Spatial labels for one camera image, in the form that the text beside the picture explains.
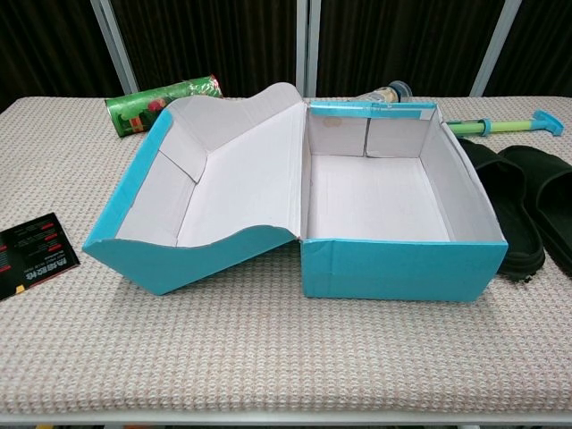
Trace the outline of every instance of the black slipper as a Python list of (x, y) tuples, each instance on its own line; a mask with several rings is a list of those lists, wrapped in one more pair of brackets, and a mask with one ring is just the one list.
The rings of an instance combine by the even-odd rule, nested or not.
[(525, 210), (526, 178), (522, 169), (488, 147), (458, 139), (483, 184), (509, 250), (499, 273), (511, 280), (525, 280), (544, 264), (543, 242)]
[(572, 165), (528, 146), (500, 152), (526, 175), (526, 210), (544, 246), (564, 271), (572, 273)]

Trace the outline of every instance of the dark background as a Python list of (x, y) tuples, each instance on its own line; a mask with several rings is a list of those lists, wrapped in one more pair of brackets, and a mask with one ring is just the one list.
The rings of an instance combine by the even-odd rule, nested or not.
[[(248, 97), (294, 83), (296, 0), (112, 0), (139, 88), (214, 74)], [(465, 97), (502, 0), (323, 0), (317, 95), (406, 81)], [(572, 96), (572, 2), (523, 0), (486, 96)], [(89, 0), (0, 2), (0, 111), (19, 97), (115, 97), (119, 80)]]

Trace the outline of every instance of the white textured tablecloth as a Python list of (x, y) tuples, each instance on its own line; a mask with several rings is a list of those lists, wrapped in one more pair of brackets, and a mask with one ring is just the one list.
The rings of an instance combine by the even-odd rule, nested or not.
[[(546, 109), (563, 137), (478, 140), (572, 163), (570, 99), (437, 101), (447, 119)], [(455, 304), (306, 299), (296, 244), (164, 297), (82, 253), (143, 137), (117, 138), (101, 99), (24, 98), (0, 115), (0, 229), (55, 211), (81, 260), (0, 302), (0, 413), (572, 410), (572, 280), (549, 257), (528, 284), (496, 278)]]

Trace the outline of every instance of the green can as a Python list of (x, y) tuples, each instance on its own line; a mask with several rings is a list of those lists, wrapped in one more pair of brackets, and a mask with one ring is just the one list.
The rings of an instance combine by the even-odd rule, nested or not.
[(188, 96), (222, 97), (215, 76), (184, 80), (167, 87), (149, 89), (105, 101), (119, 137), (149, 131), (161, 111), (173, 100)]

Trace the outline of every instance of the box lid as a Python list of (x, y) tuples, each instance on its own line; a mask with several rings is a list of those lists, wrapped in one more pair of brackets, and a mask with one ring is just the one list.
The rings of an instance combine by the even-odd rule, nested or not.
[(175, 100), (84, 250), (165, 293), (300, 238), (306, 110), (287, 83), (244, 100)]

